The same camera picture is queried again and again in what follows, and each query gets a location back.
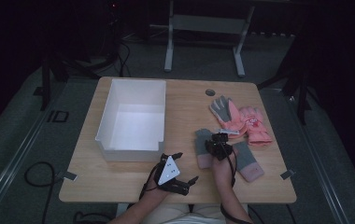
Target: person's right hand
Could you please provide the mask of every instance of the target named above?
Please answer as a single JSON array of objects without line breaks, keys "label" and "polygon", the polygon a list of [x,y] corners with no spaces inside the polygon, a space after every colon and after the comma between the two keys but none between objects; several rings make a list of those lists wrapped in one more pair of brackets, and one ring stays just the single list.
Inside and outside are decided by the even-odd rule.
[{"label": "person's right hand", "polygon": [[[239,152],[234,148],[234,153],[231,153],[229,158],[233,164],[233,168],[235,169],[235,155],[238,155]],[[218,189],[232,188],[231,183],[233,180],[233,174],[227,158],[219,161],[216,157],[214,157],[212,162],[212,173]]]}]

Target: gray carpet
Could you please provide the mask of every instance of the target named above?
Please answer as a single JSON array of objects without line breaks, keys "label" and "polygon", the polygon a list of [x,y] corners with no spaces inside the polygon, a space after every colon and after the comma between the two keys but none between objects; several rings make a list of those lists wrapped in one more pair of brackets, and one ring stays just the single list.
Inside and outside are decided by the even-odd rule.
[{"label": "gray carpet", "polygon": [[[157,35],[149,43],[135,42],[125,38],[130,49],[124,68],[126,77],[155,77],[176,79],[198,79],[217,81],[245,81],[255,84],[271,77],[277,70],[292,38],[251,35],[242,52],[247,76],[238,77],[235,72],[233,53],[228,46],[193,45],[181,38],[175,45],[172,72],[163,71],[166,46],[164,36]],[[128,49],[121,47],[121,57],[128,55]],[[120,66],[116,63],[101,76],[117,76]],[[40,73],[32,74],[20,92],[14,97],[2,117],[0,117],[0,174],[20,148],[26,133],[37,119],[47,116],[40,112],[41,101],[32,92],[39,85]],[[277,89],[280,81],[261,90],[261,96],[268,117],[276,134],[282,156],[288,169],[296,172],[291,178],[297,201],[290,204],[297,223],[355,223],[355,170],[350,163],[335,129],[324,111],[308,97],[312,110],[305,112],[307,125],[303,129],[294,115],[295,103],[286,99]],[[50,110],[68,111],[66,123],[53,123],[44,120],[34,143],[23,160],[19,172],[11,181],[7,192],[0,201],[0,223],[40,223],[49,188],[35,188],[24,181],[24,172],[38,161],[51,163],[56,172],[65,170],[70,162],[78,135],[85,119],[96,80],[72,76],[61,94],[53,96]],[[348,222],[338,220],[334,215],[327,190],[320,181],[316,165],[312,162],[314,147],[330,182],[333,184],[339,202],[344,208]],[[38,166],[30,173],[36,183],[48,183],[50,170]],[[114,216],[113,203],[62,203],[58,199],[61,182],[56,183],[50,199],[47,223],[72,223],[77,211],[83,213],[103,213]],[[264,223],[293,223],[285,204],[250,204]],[[262,223],[255,213],[249,210],[256,223]]]}]

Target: floor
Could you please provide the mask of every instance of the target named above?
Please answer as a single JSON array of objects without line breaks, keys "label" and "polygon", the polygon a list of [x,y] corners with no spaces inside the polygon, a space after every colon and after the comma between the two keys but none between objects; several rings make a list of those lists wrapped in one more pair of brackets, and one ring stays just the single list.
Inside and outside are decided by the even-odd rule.
[{"label": "floor", "polygon": [[[122,60],[127,59],[123,66],[125,77],[259,84],[276,72],[293,40],[293,37],[250,35],[241,53],[247,76],[238,77],[231,50],[235,36],[177,33],[173,68],[165,73],[164,34],[163,28],[153,28],[149,42],[135,34],[126,34],[120,49]],[[116,77],[120,70],[116,61],[95,73]],[[0,117],[0,223],[33,223],[42,219],[49,223],[71,223],[78,211],[115,216],[114,203],[62,203],[58,198],[61,182],[50,193],[49,187],[36,188],[24,178],[25,172],[40,161],[49,162],[56,173],[68,167],[96,88],[96,80],[74,70],[69,72],[71,78],[66,83],[52,82],[52,101],[45,111],[40,111],[41,98],[33,95],[34,89],[41,86],[39,68],[28,77]],[[250,215],[255,223],[355,223],[355,170],[333,124],[316,101],[308,97],[311,110],[305,112],[307,124],[303,126],[295,116],[294,97],[280,92],[283,84],[281,80],[262,89],[260,94],[287,168],[295,172],[291,181],[297,201],[289,206],[250,204]],[[68,121],[48,121],[51,111],[68,111]],[[30,172],[30,180],[49,183],[50,168],[37,166]]]}]

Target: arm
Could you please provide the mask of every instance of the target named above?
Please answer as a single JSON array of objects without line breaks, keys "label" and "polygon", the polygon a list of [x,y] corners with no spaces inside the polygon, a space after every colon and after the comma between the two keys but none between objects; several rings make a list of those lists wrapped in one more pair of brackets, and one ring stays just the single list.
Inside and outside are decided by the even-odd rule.
[{"label": "arm", "polygon": [[154,175],[149,181],[147,189],[143,197],[130,207],[127,211],[119,217],[114,218],[107,224],[137,224],[140,223],[149,213],[151,213],[163,200],[168,196],[169,192],[161,189],[153,189],[157,185],[154,182]]},{"label": "arm", "polygon": [[[234,153],[230,155],[230,160],[233,165],[235,165]],[[218,161],[218,159],[214,158],[212,171],[216,188],[221,198],[221,204],[223,205],[225,211],[232,217],[252,223],[253,221],[242,207],[235,195],[233,187],[231,186],[233,176],[228,160],[224,159],[222,161]],[[226,218],[226,223],[232,224],[234,222]]]}]

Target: white tag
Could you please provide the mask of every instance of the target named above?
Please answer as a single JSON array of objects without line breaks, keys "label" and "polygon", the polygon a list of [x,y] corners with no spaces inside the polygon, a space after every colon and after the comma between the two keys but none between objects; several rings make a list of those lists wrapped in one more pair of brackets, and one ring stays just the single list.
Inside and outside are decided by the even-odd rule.
[{"label": "white tag", "polygon": [[219,133],[239,134],[239,131],[232,131],[232,130],[229,130],[229,129],[219,129]]},{"label": "white tag", "polygon": [[180,171],[177,165],[175,164],[174,159],[172,159],[172,157],[169,156],[168,159],[166,160],[166,164],[163,168],[163,172],[161,173],[161,177],[158,180],[158,184],[162,185],[168,180],[171,180],[178,175],[180,175]]}]

